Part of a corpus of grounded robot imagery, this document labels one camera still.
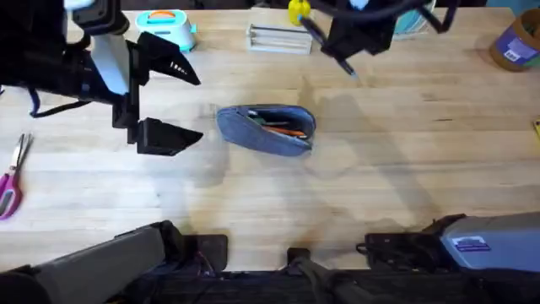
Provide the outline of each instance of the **orange pencil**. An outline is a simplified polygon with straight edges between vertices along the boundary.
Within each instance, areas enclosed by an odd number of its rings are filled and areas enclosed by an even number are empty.
[[[265,130],[274,131],[277,133],[289,135],[289,136],[305,136],[305,134],[301,131],[292,131],[287,130],[284,128],[275,128],[275,127],[269,127],[269,126],[262,126]]]

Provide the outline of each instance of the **label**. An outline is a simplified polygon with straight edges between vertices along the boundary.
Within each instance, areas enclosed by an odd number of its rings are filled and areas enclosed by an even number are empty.
[[[460,252],[487,252],[491,251],[488,243],[481,236],[464,236],[453,238],[452,242]]]
[[[495,43],[503,56],[521,66],[529,66],[531,62],[538,62],[539,51],[527,45],[512,27],[508,28]]]

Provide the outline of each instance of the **blue pencil case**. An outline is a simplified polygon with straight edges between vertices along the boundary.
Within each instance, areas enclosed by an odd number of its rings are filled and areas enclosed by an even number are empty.
[[[305,136],[299,138],[268,130],[253,119],[254,113],[269,124],[286,123],[287,129],[301,131]],[[232,106],[219,110],[217,121],[226,141],[282,156],[298,156],[311,150],[316,129],[315,117],[301,106]]]

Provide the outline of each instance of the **wooden table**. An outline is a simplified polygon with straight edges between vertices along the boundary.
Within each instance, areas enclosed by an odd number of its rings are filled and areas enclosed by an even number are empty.
[[[189,12],[200,44],[188,59],[202,85],[154,75],[141,89],[142,117],[205,132],[176,157],[137,155],[126,132],[111,128],[109,106],[32,120],[25,90],[7,89],[0,164],[22,132],[35,144],[24,204],[0,222],[0,269],[165,219],[185,233],[227,234],[230,270],[276,269],[290,246],[311,248],[328,267],[362,268],[354,244],[367,232],[414,230],[446,214],[540,210],[540,144],[531,125],[540,114],[540,74],[501,70],[486,51],[513,20],[508,8],[461,8],[446,35],[359,54],[350,60],[358,80],[319,51],[246,52],[253,14]],[[71,101],[42,97],[44,109]],[[310,155],[266,155],[220,138],[220,107],[276,102],[316,115]]]

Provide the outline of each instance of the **pink scissors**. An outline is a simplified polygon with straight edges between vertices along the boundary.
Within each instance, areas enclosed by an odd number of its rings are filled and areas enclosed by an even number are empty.
[[[6,220],[10,217],[19,207],[23,198],[23,193],[19,188],[19,169],[31,141],[31,134],[20,136],[8,172],[0,179],[0,220]]]

